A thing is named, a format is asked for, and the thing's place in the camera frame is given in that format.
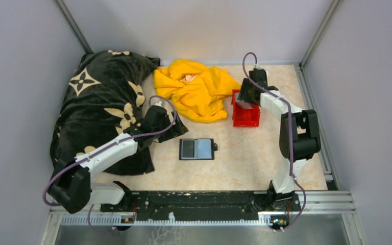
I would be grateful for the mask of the black credit card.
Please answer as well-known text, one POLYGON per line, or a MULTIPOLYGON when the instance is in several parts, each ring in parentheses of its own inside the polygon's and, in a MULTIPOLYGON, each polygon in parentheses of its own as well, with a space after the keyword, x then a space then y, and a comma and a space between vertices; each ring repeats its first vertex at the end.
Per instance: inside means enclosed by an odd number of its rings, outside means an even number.
POLYGON ((181 158, 193 159, 195 157, 195 141, 191 139, 183 139, 181 142, 181 158))

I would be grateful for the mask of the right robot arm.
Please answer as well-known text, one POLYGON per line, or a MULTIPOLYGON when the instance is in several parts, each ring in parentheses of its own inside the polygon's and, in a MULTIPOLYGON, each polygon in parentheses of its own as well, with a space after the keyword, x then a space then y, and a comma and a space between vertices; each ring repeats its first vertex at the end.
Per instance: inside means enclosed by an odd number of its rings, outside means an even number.
POLYGON ((275 86, 269 86, 267 71, 254 68, 244 72, 238 101, 269 111, 280 123, 279 149, 283 157, 267 190, 267 204, 281 210, 295 195, 303 167, 321 150, 318 116, 290 102, 275 86))

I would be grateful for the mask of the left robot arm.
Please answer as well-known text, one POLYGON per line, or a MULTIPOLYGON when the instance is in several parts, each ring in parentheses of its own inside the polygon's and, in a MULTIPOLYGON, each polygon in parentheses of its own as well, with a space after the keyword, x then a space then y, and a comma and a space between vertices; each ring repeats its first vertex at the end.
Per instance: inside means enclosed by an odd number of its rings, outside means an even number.
POLYGON ((74 214, 90 205, 114 205, 120 211, 127 211, 133 204, 131 190, 119 181, 94 183, 93 179, 117 162, 147 149, 153 141, 164 142, 189 130, 173 110, 169 118, 167 110, 158 105, 150 106, 144 119, 126 128, 114 139, 98 149, 74 157, 72 162, 58 162, 42 197, 48 202, 49 194, 68 213, 74 214))

